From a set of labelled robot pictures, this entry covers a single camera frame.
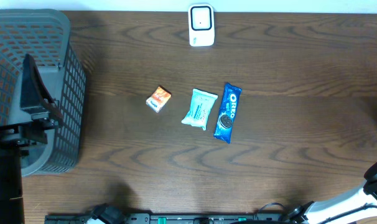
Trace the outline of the orange snack packet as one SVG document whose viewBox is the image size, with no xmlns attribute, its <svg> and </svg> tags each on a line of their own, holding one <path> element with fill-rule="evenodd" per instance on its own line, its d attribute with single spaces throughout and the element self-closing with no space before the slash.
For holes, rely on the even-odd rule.
<svg viewBox="0 0 377 224">
<path fill-rule="evenodd" d="M 172 94 L 162 86 L 158 86 L 154 93 L 146 100 L 146 105 L 158 113 L 170 100 Z"/>
</svg>

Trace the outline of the mint green wipes pack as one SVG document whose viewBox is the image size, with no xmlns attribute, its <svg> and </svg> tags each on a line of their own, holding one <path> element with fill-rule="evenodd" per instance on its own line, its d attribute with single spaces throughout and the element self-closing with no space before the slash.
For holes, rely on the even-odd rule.
<svg viewBox="0 0 377 224">
<path fill-rule="evenodd" d="M 205 131 L 208 117 L 217 98 L 216 94 L 194 88 L 189 111 L 181 123 L 202 128 Z"/>
</svg>

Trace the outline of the blue Oreo cookie pack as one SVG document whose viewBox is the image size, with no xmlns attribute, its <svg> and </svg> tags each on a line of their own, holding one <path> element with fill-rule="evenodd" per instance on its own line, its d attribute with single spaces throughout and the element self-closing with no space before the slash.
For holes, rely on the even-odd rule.
<svg viewBox="0 0 377 224">
<path fill-rule="evenodd" d="M 233 124 L 235 122 L 241 92 L 241 88 L 233 86 L 230 83 L 225 84 L 213 136 L 228 144 L 231 142 Z"/>
</svg>

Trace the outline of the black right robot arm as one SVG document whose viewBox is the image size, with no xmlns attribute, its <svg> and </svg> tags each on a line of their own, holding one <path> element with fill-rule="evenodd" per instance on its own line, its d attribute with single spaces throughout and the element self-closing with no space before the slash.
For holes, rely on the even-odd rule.
<svg viewBox="0 0 377 224">
<path fill-rule="evenodd" d="M 358 187 L 330 200 L 309 202 L 284 215 L 290 223 L 353 223 L 377 217 L 377 162 L 364 174 Z"/>
</svg>

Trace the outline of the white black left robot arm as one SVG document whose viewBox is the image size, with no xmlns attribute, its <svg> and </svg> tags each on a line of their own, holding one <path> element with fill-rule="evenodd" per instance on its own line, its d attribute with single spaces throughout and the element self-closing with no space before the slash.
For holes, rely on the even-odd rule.
<svg viewBox="0 0 377 224">
<path fill-rule="evenodd" d="M 80 153 L 86 76 L 75 54 L 60 70 L 24 55 L 22 70 L 0 65 L 0 223 L 23 223 L 22 177 L 61 174 Z"/>
</svg>

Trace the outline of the white barcode scanner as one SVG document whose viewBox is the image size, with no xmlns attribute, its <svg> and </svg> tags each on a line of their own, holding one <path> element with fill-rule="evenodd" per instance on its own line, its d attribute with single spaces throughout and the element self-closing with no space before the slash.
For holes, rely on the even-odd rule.
<svg viewBox="0 0 377 224">
<path fill-rule="evenodd" d="M 215 18 L 209 4 L 194 4 L 188 10 L 189 44 L 192 47 L 212 46 L 215 41 Z"/>
</svg>

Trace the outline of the grey plastic basket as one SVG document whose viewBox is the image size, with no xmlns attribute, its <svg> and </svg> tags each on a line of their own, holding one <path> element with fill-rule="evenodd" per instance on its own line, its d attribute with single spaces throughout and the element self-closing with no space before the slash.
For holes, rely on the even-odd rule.
<svg viewBox="0 0 377 224">
<path fill-rule="evenodd" d="M 18 148 L 22 176 L 78 162 L 86 75 L 70 28 L 53 9 L 0 10 L 0 149 Z"/>
</svg>

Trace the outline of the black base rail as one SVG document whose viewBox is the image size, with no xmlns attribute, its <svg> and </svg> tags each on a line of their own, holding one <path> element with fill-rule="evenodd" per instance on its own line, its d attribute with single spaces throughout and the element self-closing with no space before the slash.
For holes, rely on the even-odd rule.
<svg viewBox="0 0 377 224">
<path fill-rule="evenodd" d="M 196 214 L 166 215 L 131 213 L 121 218 L 101 218 L 94 215 L 47 215 L 44 224 L 228 224 L 228 223 L 284 223 L 281 214 L 258 213 L 240 215 Z"/>
</svg>

